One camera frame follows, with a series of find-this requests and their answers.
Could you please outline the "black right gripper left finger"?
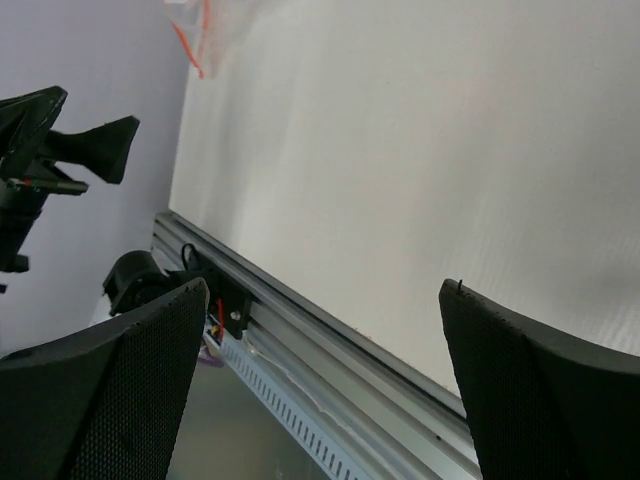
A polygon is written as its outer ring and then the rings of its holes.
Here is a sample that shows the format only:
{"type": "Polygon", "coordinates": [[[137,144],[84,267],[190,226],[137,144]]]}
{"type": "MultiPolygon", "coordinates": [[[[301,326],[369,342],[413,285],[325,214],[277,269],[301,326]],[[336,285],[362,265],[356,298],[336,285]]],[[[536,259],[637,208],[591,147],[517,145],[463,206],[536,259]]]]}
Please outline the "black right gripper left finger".
{"type": "Polygon", "coordinates": [[[197,278],[1,360],[4,479],[163,479],[197,363],[197,278]]]}

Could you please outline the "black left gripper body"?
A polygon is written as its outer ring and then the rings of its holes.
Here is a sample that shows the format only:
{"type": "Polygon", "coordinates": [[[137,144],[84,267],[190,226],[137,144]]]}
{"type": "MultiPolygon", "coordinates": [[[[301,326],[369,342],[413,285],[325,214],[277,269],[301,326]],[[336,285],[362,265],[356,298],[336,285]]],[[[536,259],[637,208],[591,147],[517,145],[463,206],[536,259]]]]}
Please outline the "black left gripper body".
{"type": "Polygon", "coordinates": [[[67,92],[52,86],[1,101],[1,271],[24,273],[20,249],[50,195],[80,196],[88,185],[44,153],[67,92]]]}

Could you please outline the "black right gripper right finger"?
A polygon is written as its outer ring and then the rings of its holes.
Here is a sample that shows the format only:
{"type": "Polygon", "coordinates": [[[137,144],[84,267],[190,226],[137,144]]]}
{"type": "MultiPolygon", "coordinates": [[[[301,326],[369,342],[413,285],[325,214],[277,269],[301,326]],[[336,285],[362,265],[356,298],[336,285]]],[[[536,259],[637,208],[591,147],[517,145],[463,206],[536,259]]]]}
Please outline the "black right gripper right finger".
{"type": "Polygon", "coordinates": [[[438,299],[483,478],[638,478],[638,357],[452,279],[438,299]]]}

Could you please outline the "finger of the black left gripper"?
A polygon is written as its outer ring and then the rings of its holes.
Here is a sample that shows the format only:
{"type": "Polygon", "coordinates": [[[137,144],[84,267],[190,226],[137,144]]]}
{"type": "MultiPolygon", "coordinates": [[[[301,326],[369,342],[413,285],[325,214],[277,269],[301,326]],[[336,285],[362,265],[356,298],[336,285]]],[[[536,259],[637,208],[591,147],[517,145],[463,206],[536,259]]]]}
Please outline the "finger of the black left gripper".
{"type": "Polygon", "coordinates": [[[127,116],[81,133],[50,131],[47,156],[83,166],[108,184],[120,184],[139,125],[136,117],[127,116]]]}

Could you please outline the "clear zip bag orange zipper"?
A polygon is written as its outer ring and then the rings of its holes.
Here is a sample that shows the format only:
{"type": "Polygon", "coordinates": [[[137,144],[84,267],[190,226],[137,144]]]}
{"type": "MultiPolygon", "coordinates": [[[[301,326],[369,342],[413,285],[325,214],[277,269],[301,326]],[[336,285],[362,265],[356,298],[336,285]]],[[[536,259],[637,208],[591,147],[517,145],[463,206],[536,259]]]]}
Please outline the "clear zip bag orange zipper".
{"type": "Polygon", "coordinates": [[[213,78],[249,30],[261,1],[164,1],[165,13],[200,79],[213,78]]]}

